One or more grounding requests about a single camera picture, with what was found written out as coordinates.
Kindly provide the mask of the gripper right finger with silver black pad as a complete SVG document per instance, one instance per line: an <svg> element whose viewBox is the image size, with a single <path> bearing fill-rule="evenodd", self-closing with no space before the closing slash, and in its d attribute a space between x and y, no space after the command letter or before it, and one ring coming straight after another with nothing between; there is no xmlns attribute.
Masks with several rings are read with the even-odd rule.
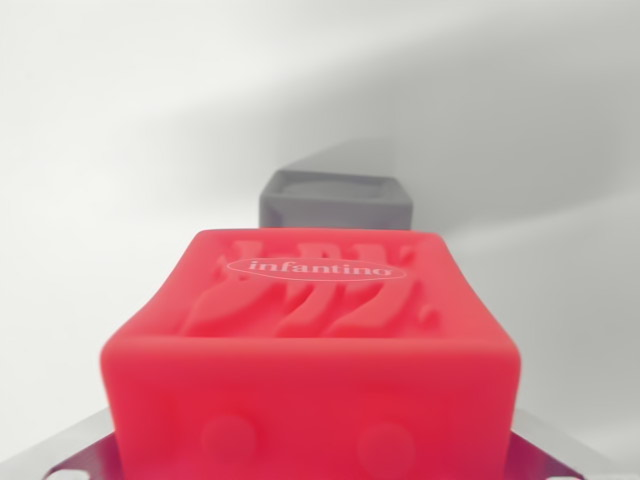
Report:
<svg viewBox="0 0 640 480"><path fill-rule="evenodd" d="M621 467L533 415L515 415L507 457L507 478L638 479Z"/></svg>

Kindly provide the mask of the gripper left finger with silver black pad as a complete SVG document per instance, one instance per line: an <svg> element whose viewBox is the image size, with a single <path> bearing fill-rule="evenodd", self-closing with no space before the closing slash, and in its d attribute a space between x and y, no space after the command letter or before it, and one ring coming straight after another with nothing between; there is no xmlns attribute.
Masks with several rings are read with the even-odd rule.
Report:
<svg viewBox="0 0 640 480"><path fill-rule="evenodd" d="M2 479L120 479L108 408L1 463Z"/></svg>

